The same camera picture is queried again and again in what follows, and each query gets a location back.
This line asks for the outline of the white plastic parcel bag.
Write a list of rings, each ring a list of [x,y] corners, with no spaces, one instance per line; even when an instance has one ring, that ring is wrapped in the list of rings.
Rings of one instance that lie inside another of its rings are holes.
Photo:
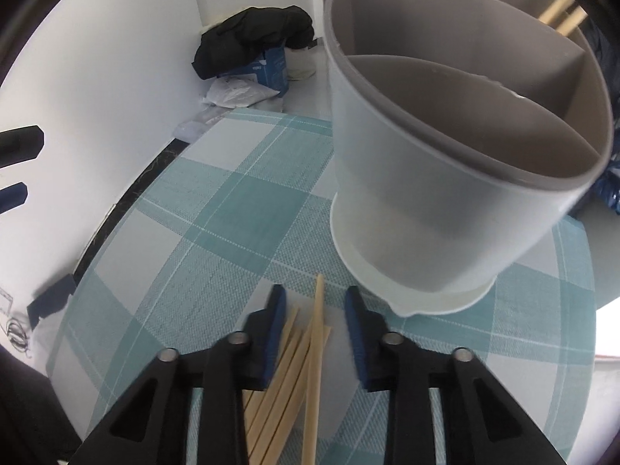
[[[211,83],[203,98],[203,103],[228,109],[247,108],[276,98],[278,95],[278,90],[251,80],[223,77]]]

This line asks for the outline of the grey plastic parcel bag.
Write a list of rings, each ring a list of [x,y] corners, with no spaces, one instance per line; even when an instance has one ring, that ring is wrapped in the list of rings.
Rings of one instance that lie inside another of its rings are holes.
[[[209,105],[187,121],[173,129],[172,136],[187,144],[193,144],[229,112],[228,108]]]

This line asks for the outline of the white grey utensil holder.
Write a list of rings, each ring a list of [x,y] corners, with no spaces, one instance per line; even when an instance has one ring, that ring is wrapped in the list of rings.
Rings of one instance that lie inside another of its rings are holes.
[[[332,236],[400,316],[469,308],[610,157],[601,69],[551,1],[326,1]]]

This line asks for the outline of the teal plaid tablecloth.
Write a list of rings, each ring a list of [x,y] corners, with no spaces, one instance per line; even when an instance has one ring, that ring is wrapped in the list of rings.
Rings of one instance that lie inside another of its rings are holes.
[[[189,146],[134,203],[69,301],[46,370],[80,437],[163,348],[191,353],[242,326],[271,287],[305,324],[326,280],[322,464],[384,459],[388,397],[356,379],[343,313],[353,277],[330,233],[335,192],[328,122],[239,110]],[[485,298],[391,329],[423,348],[475,351],[558,452],[574,446],[591,387],[594,275],[586,230],[563,219],[501,273]]]

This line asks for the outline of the blue cardboard box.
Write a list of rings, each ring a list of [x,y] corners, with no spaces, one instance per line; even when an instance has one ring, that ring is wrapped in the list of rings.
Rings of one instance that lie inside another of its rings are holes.
[[[247,65],[232,69],[220,78],[233,77],[249,80],[276,90],[279,98],[283,98],[289,90],[289,79],[285,49],[283,46],[273,47],[258,55]]]

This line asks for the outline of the long wooden chopstick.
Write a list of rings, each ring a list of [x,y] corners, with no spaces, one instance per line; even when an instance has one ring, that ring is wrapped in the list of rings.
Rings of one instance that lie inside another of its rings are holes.
[[[319,431],[320,381],[324,350],[324,297],[325,277],[316,276],[312,329],[308,353],[308,378],[301,463],[314,465],[316,462],[317,432]]]

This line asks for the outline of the black jacket on floor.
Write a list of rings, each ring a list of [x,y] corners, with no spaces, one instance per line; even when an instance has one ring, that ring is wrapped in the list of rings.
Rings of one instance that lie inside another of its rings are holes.
[[[192,67],[207,80],[246,66],[268,49],[302,49],[313,40],[312,18],[300,7],[251,6],[202,33]]]

